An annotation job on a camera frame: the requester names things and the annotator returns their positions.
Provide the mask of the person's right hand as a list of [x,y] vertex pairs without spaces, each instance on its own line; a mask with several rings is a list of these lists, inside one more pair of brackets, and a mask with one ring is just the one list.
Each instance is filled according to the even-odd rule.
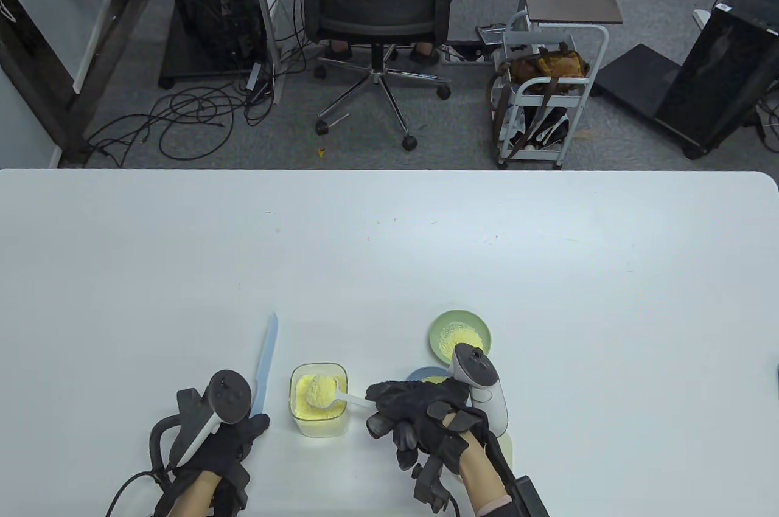
[[486,414],[467,404],[469,389],[456,379],[442,383],[385,381],[366,391],[376,412],[366,420],[373,439],[390,434],[401,470],[417,464],[419,453],[439,458],[453,474],[469,448],[465,433],[482,436],[489,427]]

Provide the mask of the person's left hand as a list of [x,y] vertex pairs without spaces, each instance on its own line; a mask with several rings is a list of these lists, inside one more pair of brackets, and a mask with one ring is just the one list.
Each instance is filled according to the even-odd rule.
[[173,470],[178,484],[171,515],[234,516],[247,505],[250,473],[244,461],[257,437],[270,425],[267,414],[224,423],[183,466]]

